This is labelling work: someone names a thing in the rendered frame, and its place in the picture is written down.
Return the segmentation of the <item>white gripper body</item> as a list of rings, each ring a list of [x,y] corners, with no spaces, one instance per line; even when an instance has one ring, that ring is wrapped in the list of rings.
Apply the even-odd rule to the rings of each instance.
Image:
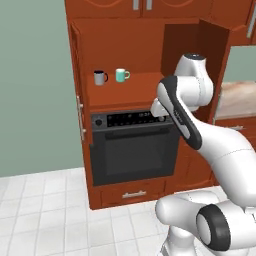
[[[167,110],[162,106],[162,104],[157,98],[154,99],[150,108],[150,112],[152,116],[157,118],[159,121],[164,121],[166,117],[169,115]]]

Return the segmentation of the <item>tall brown wooden cabinet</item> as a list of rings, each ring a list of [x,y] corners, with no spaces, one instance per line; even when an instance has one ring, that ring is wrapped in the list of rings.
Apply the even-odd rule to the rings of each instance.
[[[166,24],[198,24],[201,18],[146,18],[143,16],[145,0],[142,0],[139,17],[128,18],[69,18],[78,30],[79,60],[82,75],[82,94],[85,141],[82,142],[89,205],[92,209],[106,208],[101,193],[109,188],[146,181],[165,181],[170,176],[122,182],[109,185],[93,185],[90,145],[93,143],[91,116],[95,113],[116,113],[148,110],[156,96],[161,73],[164,29]],[[123,83],[116,81],[115,72],[123,68],[130,78]],[[94,71],[103,70],[108,81],[102,86],[94,84]]]

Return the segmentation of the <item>brown open cabinet door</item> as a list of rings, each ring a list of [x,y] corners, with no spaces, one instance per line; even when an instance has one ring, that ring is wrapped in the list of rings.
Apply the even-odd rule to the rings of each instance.
[[[209,105],[200,107],[195,117],[212,123],[216,111],[220,86],[227,64],[230,30],[200,20],[198,24],[166,24],[162,49],[161,73],[173,74],[180,57],[185,53],[198,53],[206,58],[206,68],[214,85]]]

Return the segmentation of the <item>brown counter drawer front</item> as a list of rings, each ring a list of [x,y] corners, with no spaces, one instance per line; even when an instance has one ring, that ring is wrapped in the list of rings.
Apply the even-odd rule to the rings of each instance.
[[[253,148],[256,150],[256,116],[219,119],[215,121],[215,124],[222,127],[243,126],[245,129],[240,130],[239,132],[249,140]]]

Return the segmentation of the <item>brown arched cabinet door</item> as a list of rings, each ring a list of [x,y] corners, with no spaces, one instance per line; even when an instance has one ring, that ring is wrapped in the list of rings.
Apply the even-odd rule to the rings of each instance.
[[[153,0],[152,10],[143,8],[146,18],[201,18],[210,13],[213,0]]]
[[[139,17],[139,10],[133,10],[133,0],[65,0],[69,18],[128,18]]]

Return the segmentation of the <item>black built-in oven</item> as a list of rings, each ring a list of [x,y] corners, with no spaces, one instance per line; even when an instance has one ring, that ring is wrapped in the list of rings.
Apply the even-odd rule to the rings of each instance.
[[[95,113],[91,121],[95,186],[173,174],[180,134],[170,117],[140,110]]]

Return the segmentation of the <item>black oven door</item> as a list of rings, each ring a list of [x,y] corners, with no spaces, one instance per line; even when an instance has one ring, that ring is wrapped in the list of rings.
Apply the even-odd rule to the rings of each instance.
[[[171,176],[174,173],[179,131],[174,125],[160,125],[131,130],[168,128],[169,133],[145,137],[107,139],[105,130],[93,133],[90,157],[93,185]]]

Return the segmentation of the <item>brown wall cabinet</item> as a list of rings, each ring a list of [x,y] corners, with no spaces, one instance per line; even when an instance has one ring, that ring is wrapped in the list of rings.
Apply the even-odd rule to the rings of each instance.
[[[252,35],[247,30],[256,0],[213,0],[210,20],[230,30],[233,46],[256,46],[256,21]]]

